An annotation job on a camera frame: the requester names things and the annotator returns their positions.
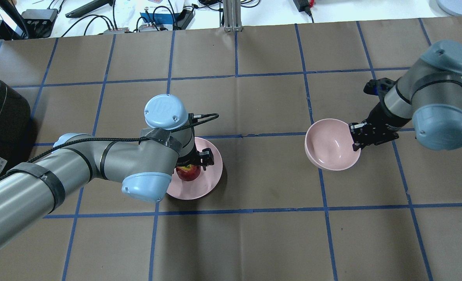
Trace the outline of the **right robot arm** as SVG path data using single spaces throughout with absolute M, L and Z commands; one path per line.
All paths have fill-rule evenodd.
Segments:
M 409 122 L 427 149 L 462 147 L 462 43 L 437 41 L 398 80 L 372 79 L 363 91 L 379 102 L 366 119 L 349 123 L 353 151 L 398 139 Z

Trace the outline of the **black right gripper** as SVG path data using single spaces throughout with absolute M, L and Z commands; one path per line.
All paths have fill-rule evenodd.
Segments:
M 411 119 L 405 119 L 390 112 L 384 103 L 377 103 L 361 123 L 349 123 L 353 151 L 398 139 L 398 131 L 409 121 Z

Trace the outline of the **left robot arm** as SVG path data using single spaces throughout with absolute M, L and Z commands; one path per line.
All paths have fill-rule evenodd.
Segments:
M 194 128 L 219 114 L 189 113 L 171 94 L 151 98 L 143 114 L 147 128 L 138 138 L 67 133 L 0 177 L 0 250 L 95 178 L 121 183 L 122 193 L 133 199 L 157 203 L 177 167 L 214 164 L 211 149 L 198 151 Z

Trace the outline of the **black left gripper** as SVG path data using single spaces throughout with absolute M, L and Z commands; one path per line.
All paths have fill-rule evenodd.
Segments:
M 211 151 L 211 148 L 198 151 L 197 148 L 194 147 L 190 153 L 177 159 L 175 167 L 187 167 L 188 165 L 202 167 L 204 170 L 206 170 L 206 167 L 215 165 L 213 151 Z

